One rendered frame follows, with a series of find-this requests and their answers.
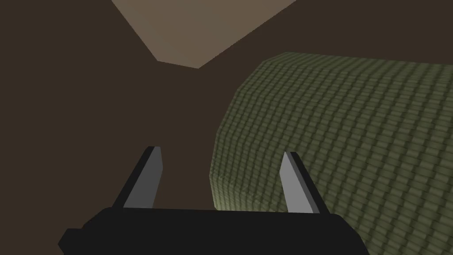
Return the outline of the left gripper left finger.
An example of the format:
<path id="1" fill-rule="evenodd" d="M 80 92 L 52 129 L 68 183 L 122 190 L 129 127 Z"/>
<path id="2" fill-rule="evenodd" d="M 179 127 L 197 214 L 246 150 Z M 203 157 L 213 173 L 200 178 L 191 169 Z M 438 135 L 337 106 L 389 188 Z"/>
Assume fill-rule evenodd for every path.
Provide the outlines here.
<path id="1" fill-rule="evenodd" d="M 113 207 L 153 208 L 162 171 L 161 148 L 147 147 L 113 203 Z"/>

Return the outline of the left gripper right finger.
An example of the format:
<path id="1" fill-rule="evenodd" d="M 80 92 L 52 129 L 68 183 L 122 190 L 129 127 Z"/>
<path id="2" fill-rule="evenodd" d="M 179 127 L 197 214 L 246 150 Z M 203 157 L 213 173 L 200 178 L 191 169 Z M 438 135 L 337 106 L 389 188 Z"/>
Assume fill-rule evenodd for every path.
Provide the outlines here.
<path id="1" fill-rule="evenodd" d="M 289 213 L 329 214 L 298 153 L 284 152 L 279 174 Z"/>

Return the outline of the green woven sofa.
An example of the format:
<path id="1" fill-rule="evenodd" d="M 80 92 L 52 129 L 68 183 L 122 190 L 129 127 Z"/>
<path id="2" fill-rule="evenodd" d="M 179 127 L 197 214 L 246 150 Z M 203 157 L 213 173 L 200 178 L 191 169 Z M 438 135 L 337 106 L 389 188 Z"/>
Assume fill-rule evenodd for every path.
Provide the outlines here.
<path id="1" fill-rule="evenodd" d="M 453 255 L 453 65 L 283 53 L 236 91 L 210 169 L 218 210 L 287 210 L 295 151 L 370 255 Z"/>

